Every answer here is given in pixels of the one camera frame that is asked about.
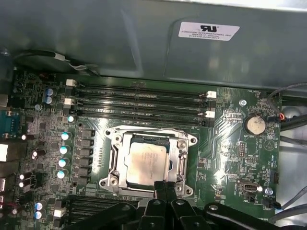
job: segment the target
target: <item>motherboard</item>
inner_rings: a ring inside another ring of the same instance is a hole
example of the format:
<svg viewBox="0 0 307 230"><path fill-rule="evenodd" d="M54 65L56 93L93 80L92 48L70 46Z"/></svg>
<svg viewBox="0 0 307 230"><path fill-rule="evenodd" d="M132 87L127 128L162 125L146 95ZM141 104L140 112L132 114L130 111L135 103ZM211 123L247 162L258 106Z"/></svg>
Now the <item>motherboard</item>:
<svg viewBox="0 0 307 230"><path fill-rule="evenodd" d="M6 229L61 229L116 203L137 206L155 181L175 182L177 196L199 208L274 215L261 202L275 199L278 184L280 120L267 91L14 74L0 110Z"/></svg>

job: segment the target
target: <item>cpu socket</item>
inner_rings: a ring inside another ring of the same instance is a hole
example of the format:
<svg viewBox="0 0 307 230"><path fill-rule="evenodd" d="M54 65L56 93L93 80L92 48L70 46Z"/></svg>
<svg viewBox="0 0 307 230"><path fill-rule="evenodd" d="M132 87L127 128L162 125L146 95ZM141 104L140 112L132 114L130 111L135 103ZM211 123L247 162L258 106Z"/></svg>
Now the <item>cpu socket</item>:
<svg viewBox="0 0 307 230"><path fill-rule="evenodd" d="M188 148L196 137L173 128L117 126L111 139L109 174L99 186L114 194L153 197L155 181L175 182L178 197L193 194L186 185Z"/></svg>

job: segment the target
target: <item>gray cable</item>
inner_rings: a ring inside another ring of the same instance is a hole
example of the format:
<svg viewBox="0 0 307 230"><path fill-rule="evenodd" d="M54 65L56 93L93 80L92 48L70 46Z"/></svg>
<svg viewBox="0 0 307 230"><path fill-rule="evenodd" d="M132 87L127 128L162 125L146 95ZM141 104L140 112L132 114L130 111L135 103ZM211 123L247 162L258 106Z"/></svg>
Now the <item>gray cable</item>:
<svg viewBox="0 0 307 230"><path fill-rule="evenodd" d="M281 209L286 209L290 205L292 205L295 201L297 201L299 198L301 198L303 195L307 193L307 186L304 187L301 191L299 191L295 197L293 197L291 200L289 200L287 203L285 203Z"/></svg>
<svg viewBox="0 0 307 230"><path fill-rule="evenodd" d="M282 91L285 91L285 90L289 90L289 89L293 89L293 88L296 88L296 87L301 87L301 86L306 86L307 85L307 82L301 82L301 83L296 83L296 84L292 84L292 85L288 85L288 86L285 86L285 87L281 87L277 90L275 90L274 92L272 92L269 96L268 96L268 104L270 105L270 107L279 115L280 114L280 111L279 109L274 105L274 103L272 102L272 97Z"/></svg>
<svg viewBox="0 0 307 230"><path fill-rule="evenodd" d="M271 224L274 224L276 221L280 219L284 219L287 217L292 217L292 216L296 216L296 215L304 214L304 213L307 213L307 204L298 205L296 207L292 207L285 211L277 213L276 215L269 218L268 222Z"/></svg>
<svg viewBox="0 0 307 230"><path fill-rule="evenodd" d="M307 140L293 139L285 136L280 136L280 141L287 142L294 145L304 145L307 146Z"/></svg>

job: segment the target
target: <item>electrolytic capacitor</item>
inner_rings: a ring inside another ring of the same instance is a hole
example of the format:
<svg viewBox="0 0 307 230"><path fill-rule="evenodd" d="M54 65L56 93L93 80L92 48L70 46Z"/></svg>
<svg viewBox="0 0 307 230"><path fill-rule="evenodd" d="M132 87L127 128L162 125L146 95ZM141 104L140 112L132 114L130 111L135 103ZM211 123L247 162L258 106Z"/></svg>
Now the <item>electrolytic capacitor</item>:
<svg viewBox="0 0 307 230"><path fill-rule="evenodd" d="M72 133L71 132L64 132L61 135L62 140L69 140L72 137Z"/></svg>
<svg viewBox="0 0 307 230"><path fill-rule="evenodd" d="M61 160L59 160L59 167L63 168L67 165L69 165L70 160L68 158L63 158Z"/></svg>
<svg viewBox="0 0 307 230"><path fill-rule="evenodd" d="M75 119L74 116L69 116L69 117L67 118L67 120L68 120L68 122L74 122L76 119Z"/></svg>
<svg viewBox="0 0 307 230"><path fill-rule="evenodd" d="M35 136L33 134L23 134L21 136L22 140L35 140Z"/></svg>
<svg viewBox="0 0 307 230"><path fill-rule="evenodd" d="M49 105L54 105L56 103L56 100L53 100L52 97L46 97L45 98L45 103Z"/></svg>
<svg viewBox="0 0 307 230"><path fill-rule="evenodd" d="M36 111L41 111L43 109L43 107L40 104L36 104L34 108Z"/></svg>
<svg viewBox="0 0 307 230"><path fill-rule="evenodd" d="M23 187L26 187L26 186L28 186L28 185L30 185L30 184L31 184L31 179L27 179L27 180L21 181L21 182L19 183L19 187L20 187L20 188L23 188Z"/></svg>
<svg viewBox="0 0 307 230"><path fill-rule="evenodd" d="M57 92L55 90L49 88L49 89L46 90L46 95L53 97L53 96L57 95Z"/></svg>
<svg viewBox="0 0 307 230"><path fill-rule="evenodd" d="M43 215L42 215L42 213L41 213L40 211L37 211L37 212L34 213L34 218L35 218L35 219L41 219L42 216L43 216Z"/></svg>
<svg viewBox="0 0 307 230"><path fill-rule="evenodd" d="M71 147L68 146L68 145L65 145L65 146L62 146L60 149L59 149L59 152L61 154L66 154L66 153L69 153L71 151Z"/></svg>
<svg viewBox="0 0 307 230"><path fill-rule="evenodd" d="M34 208L37 210L37 211L40 211L42 210L43 208L45 208L47 206L47 202L45 200L41 200L39 202L37 202L35 205L34 205Z"/></svg>
<svg viewBox="0 0 307 230"><path fill-rule="evenodd" d="M42 150L33 151L32 156L39 157L39 156L44 156L45 154L46 151L42 149Z"/></svg>
<svg viewBox="0 0 307 230"><path fill-rule="evenodd" d="M23 174L20 174L19 179L26 180L26 179L29 179L31 176L32 176L32 172L25 172Z"/></svg>
<svg viewBox="0 0 307 230"><path fill-rule="evenodd" d="M67 169L62 169L61 171L58 171L58 173L57 173L57 177L59 179L63 179L67 175L68 175L68 170Z"/></svg>

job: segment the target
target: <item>black cable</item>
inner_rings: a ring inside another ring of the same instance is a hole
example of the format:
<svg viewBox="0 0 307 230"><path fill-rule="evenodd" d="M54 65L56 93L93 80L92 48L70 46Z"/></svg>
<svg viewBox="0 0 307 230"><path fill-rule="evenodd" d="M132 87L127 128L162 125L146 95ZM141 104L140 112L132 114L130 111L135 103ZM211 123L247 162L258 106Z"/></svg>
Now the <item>black cable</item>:
<svg viewBox="0 0 307 230"><path fill-rule="evenodd" d="M298 205L296 207L292 207L292 208L286 209L285 211L277 213L276 215L269 218L268 222L271 224L274 224L276 221L280 219L284 219L287 217L292 217L292 216L296 216L296 215L304 214L304 213L307 213L307 204Z"/></svg>
<svg viewBox="0 0 307 230"><path fill-rule="evenodd" d="M293 123L293 124L290 124L290 125L285 125L285 126L281 126L280 128L280 131L287 131L287 130L290 130L290 129L294 129L294 128L299 128L299 127L302 127L302 126L305 126L307 125L307 120L305 121L301 121L301 122L297 122L297 123Z"/></svg>
<svg viewBox="0 0 307 230"><path fill-rule="evenodd" d="M307 140L300 140L300 139L294 139L294 138L288 138L285 136L280 136L280 141L295 144L295 145L304 145L307 146Z"/></svg>
<svg viewBox="0 0 307 230"><path fill-rule="evenodd" d="M89 69L83 63L81 63L81 62L79 62L79 61L77 61L75 59L67 58L64 55L56 53L56 52L53 52L53 51L26 50L26 51L23 51L23 52L15 55L15 56L13 56L13 60L17 61L20 58L29 57L29 56L43 56L43 57L54 58L54 59L60 60L60 61L66 61L76 71L85 71L89 75L100 76L98 73L96 73L95 71Z"/></svg>
<svg viewBox="0 0 307 230"><path fill-rule="evenodd" d="M56 53L50 52L50 51L44 51L44 50L25 50L13 56L13 59L17 60L17 59L20 59L23 57L29 57L29 56L44 56L44 57L54 58L56 56Z"/></svg>
<svg viewBox="0 0 307 230"><path fill-rule="evenodd" d="M301 86L306 86L307 82L301 82L301 83L296 83L296 84L292 84L292 85L288 85L285 87L281 87L279 89L276 89L275 91L273 91L269 96L268 96L268 104L269 106L272 108L272 110L274 110L278 115L280 114L279 109L274 105L274 103L272 102L272 97L282 91L285 90L289 90L289 89L293 89L296 87L301 87Z"/></svg>
<svg viewBox="0 0 307 230"><path fill-rule="evenodd" d="M290 205L292 205L295 201L297 201L299 198L301 198L303 195L307 193L307 186L304 187L301 191L299 191L291 200L289 200L287 203L285 203L281 209L286 209Z"/></svg>

